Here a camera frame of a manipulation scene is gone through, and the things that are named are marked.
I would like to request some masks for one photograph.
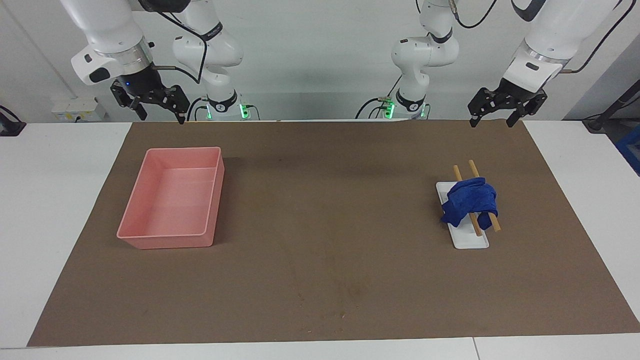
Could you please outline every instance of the black cable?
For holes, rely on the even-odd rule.
[[[394,92],[394,89],[396,88],[396,86],[398,85],[398,83],[400,82],[400,79],[402,79],[402,75],[400,75],[398,77],[398,80],[396,80],[396,83],[394,83],[394,86],[391,86],[391,90],[389,90],[389,93],[387,94],[387,97],[391,96],[391,93]],[[376,113],[376,119],[380,116],[380,109],[378,110],[378,112]]]
[[[13,111],[5,108],[4,106],[0,105],[0,109],[4,110],[7,114],[13,116],[15,118],[15,120],[18,120],[18,122],[23,122],[22,120],[20,120],[20,118],[18,118],[18,116],[16,116],[16,114],[13,113]]]
[[[370,103],[372,103],[372,102],[376,102],[376,101],[380,101],[380,100],[378,100],[378,98],[377,98],[377,97],[374,97],[373,99],[369,99],[369,100],[367,100],[367,102],[365,102],[365,103],[360,107],[360,109],[358,110],[358,113],[356,114],[356,117],[355,117],[355,118],[357,119],[358,117],[360,117],[360,113],[362,112],[362,110],[364,110],[364,108],[366,108],[366,107],[367,107],[367,105],[369,105],[369,104],[370,104]]]
[[[174,70],[174,71],[179,71],[179,72],[181,72],[181,73],[183,73],[183,74],[185,74],[185,75],[189,76],[193,81],[195,81],[195,82],[196,82],[196,84],[199,84],[199,83],[200,83],[200,82],[198,81],[198,79],[196,79],[196,77],[195,77],[194,75],[192,75],[190,72],[188,72],[188,71],[186,71],[186,70],[184,70],[184,69],[181,69],[181,68],[179,68],[179,67],[177,67],[177,66],[173,66],[173,65],[170,65],[170,66],[160,65],[160,66],[156,66],[155,68],[156,68],[156,70]]]
[[[373,110],[371,110],[371,112],[369,113],[369,117],[367,119],[371,119],[371,115],[373,115],[374,111],[377,110],[378,113],[380,113],[380,110],[384,110],[384,109],[386,109],[386,107],[384,107],[384,106],[378,106],[377,108],[373,108]]]
[[[198,108],[196,109],[196,111],[193,113],[193,121],[198,121],[198,110],[200,109],[206,109],[206,106],[198,106]]]
[[[179,28],[183,29],[184,31],[187,31],[188,33],[198,37],[200,40],[202,40],[202,43],[204,45],[204,50],[202,51],[202,61],[200,62],[200,70],[198,71],[198,78],[196,80],[196,84],[200,84],[200,80],[202,79],[202,71],[204,70],[204,61],[207,58],[207,48],[209,47],[207,45],[207,42],[204,40],[204,38],[202,37],[202,35],[198,34],[197,32],[187,28],[185,25],[183,25],[181,22],[173,20],[172,18],[170,18],[169,16],[167,16],[167,14],[162,13],[162,12],[156,12],[158,13],[160,16],[164,17],[165,19],[167,19],[168,21],[170,21],[171,23],[173,23],[174,25],[178,26]]]
[[[581,67],[579,67],[577,70],[562,70],[560,73],[561,74],[577,74],[580,71],[582,71],[591,61],[591,59],[594,57],[594,55],[598,52],[598,50],[600,49],[600,46],[602,46],[602,44],[604,44],[605,40],[607,40],[607,38],[609,37],[609,35],[611,35],[611,33],[618,27],[618,25],[620,25],[620,23],[622,22],[622,20],[625,19],[625,17],[627,17],[627,15],[631,12],[631,10],[633,10],[634,6],[636,5],[636,0],[631,0],[631,4],[629,5],[629,8],[625,11],[624,14],[622,14],[622,16],[620,17],[620,19],[618,19],[618,21],[616,21],[615,24],[613,24],[613,26],[611,26],[611,29],[609,29],[609,31],[607,31],[607,33],[604,35],[604,37],[600,40],[600,42],[598,43],[598,45],[596,45],[595,49],[593,49],[593,52],[591,52],[591,55],[589,55],[589,57],[587,58],[587,60],[582,64]]]
[[[429,111],[427,111],[427,117],[425,120],[429,120],[429,115],[431,114],[431,104],[427,104],[425,106],[429,106]]]
[[[456,21],[458,21],[458,24],[460,24],[460,26],[462,26],[465,29],[473,29],[476,26],[480,25],[483,23],[483,21],[486,19],[487,16],[489,16],[489,13],[491,13],[491,10],[493,10],[493,7],[495,6],[495,3],[498,0],[493,0],[493,2],[491,3],[491,6],[489,6],[489,9],[487,9],[486,13],[484,13],[484,16],[482,16],[482,19],[480,19],[480,21],[478,21],[477,23],[473,24],[473,25],[465,25],[462,23],[462,21],[460,21],[460,16],[458,15],[458,13],[454,13],[453,17],[456,18]]]
[[[189,111],[187,112],[187,121],[189,121],[189,119],[191,118],[191,112],[193,111],[193,107],[196,106],[196,104],[198,103],[198,101],[205,101],[203,100],[201,97],[195,99],[191,105],[189,105]]]
[[[182,21],[180,21],[180,19],[178,19],[174,13],[169,13],[169,14],[171,14],[171,17],[173,17],[177,22],[182,24]]]
[[[258,110],[258,107],[256,105],[248,104],[248,105],[246,105],[246,108],[248,108],[248,109],[254,108],[256,114],[258,114],[258,120],[262,120],[262,119],[260,119],[260,110]]]
[[[618,109],[618,111],[620,111],[620,110],[622,110],[622,109],[626,108],[627,106],[630,106],[631,104],[633,104],[634,102],[636,102],[636,101],[638,101],[638,100],[640,100],[640,96],[638,96],[638,97],[636,97],[635,99],[633,99],[633,100],[629,101],[628,103],[624,104],[623,106],[620,106],[620,109]],[[594,115],[591,115],[591,116],[587,116],[586,118],[584,118],[584,119],[582,119],[582,120],[589,120],[589,119],[592,119],[592,118],[594,118],[594,117],[599,117],[599,116],[600,116],[600,115],[602,115],[602,114],[604,114],[604,113],[599,113],[599,114],[594,114]]]

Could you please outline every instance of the pink tray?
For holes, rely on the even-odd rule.
[[[138,249],[211,246],[224,173],[219,147],[149,149],[118,238]]]

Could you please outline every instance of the brown table mat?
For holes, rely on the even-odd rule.
[[[213,145],[212,247],[116,238],[147,149]],[[439,222],[468,159],[498,191],[484,250]],[[137,123],[29,346],[614,332],[640,325],[522,124]]]

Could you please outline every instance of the blue cloth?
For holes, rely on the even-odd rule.
[[[458,227],[468,213],[481,213],[478,216],[478,224],[482,230],[487,230],[491,227],[489,213],[498,216],[495,189],[487,184],[483,177],[459,181],[449,190],[447,196],[449,201],[442,204],[442,222]]]

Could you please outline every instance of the wooden chopstick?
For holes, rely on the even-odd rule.
[[[453,165],[453,172],[456,174],[456,180],[462,181],[462,175],[460,174],[460,168],[457,165]],[[476,236],[482,236],[482,230],[480,230],[480,225],[478,224],[478,219],[475,213],[469,213],[469,217],[471,218],[471,224],[474,225],[474,230],[476,231]]]
[[[475,177],[480,177],[480,173],[478,173],[478,168],[476,167],[476,163],[473,160],[469,160],[469,166],[471,167],[471,172],[474,173]],[[498,223],[498,217],[495,216],[494,213],[489,213],[489,219],[491,219],[491,225],[493,225],[493,230],[497,233],[502,230],[500,227],[500,223]]]

